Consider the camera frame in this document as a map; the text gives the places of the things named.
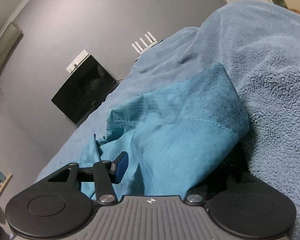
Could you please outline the wooden window sill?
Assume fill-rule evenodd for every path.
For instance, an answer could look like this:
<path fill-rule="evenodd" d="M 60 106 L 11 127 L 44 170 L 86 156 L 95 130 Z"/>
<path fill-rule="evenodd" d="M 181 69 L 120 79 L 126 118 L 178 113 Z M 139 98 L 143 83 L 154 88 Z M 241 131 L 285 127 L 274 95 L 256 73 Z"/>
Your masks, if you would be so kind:
<path fill-rule="evenodd" d="M 2 183 L 0 183 L 0 196 L 4 192 L 6 186 L 8 185 L 8 183 L 10 182 L 10 180 L 11 180 L 12 177 L 13 177 L 13 174 L 9 173 L 6 176 L 6 179 Z"/>

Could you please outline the teal blue garment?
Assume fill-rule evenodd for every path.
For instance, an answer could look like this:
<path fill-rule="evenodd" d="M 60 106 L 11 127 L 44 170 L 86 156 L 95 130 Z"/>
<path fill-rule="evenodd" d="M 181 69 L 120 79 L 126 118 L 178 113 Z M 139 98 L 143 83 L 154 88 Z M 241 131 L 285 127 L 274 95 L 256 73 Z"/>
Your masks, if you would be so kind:
<path fill-rule="evenodd" d="M 142 94 L 111 110 L 106 135 L 91 137 L 79 165 L 128 153 L 118 197 L 184 197 L 249 131 L 248 114 L 223 65 Z"/>

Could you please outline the light blue fleece blanket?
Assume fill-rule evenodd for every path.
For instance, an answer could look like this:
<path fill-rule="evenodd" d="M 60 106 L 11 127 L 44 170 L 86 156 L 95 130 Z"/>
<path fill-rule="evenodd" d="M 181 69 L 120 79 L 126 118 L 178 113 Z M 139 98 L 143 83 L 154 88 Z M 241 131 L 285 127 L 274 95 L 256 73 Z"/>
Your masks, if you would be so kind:
<path fill-rule="evenodd" d="M 247 167 L 287 195 L 300 239 L 300 15 L 270 3 L 240 1 L 213 12 L 147 51 L 39 174 L 78 162 L 91 137 L 106 135 L 112 109 L 137 96 L 223 65 L 247 114 L 249 131 L 223 160 Z"/>

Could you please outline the white wifi router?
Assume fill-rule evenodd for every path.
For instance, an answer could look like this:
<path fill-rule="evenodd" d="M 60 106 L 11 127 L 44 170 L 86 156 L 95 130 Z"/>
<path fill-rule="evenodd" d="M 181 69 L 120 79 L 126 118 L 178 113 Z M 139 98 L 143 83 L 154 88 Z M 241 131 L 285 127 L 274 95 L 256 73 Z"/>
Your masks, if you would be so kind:
<path fill-rule="evenodd" d="M 159 41 L 152 35 L 150 31 L 148 31 L 143 37 L 140 37 L 137 41 L 133 42 L 132 47 L 139 55 L 142 55 L 149 50 L 149 48 L 152 48 L 158 43 Z"/>

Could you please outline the black flat screen monitor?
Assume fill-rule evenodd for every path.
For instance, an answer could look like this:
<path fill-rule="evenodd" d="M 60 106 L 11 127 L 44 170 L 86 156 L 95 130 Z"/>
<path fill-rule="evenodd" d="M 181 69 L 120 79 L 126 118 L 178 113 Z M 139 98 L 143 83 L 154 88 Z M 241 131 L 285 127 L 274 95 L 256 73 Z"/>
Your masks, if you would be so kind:
<path fill-rule="evenodd" d="M 87 56 L 51 101 L 74 124 L 97 109 L 118 82 L 92 56 Z"/>

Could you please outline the white power strip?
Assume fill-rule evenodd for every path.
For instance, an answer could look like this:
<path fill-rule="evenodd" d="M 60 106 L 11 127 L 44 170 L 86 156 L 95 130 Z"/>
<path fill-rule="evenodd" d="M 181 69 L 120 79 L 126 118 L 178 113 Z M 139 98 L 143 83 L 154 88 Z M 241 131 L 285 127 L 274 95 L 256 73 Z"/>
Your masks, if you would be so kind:
<path fill-rule="evenodd" d="M 66 68 L 69 74 L 72 74 L 79 65 L 89 56 L 86 50 L 83 50 Z"/>

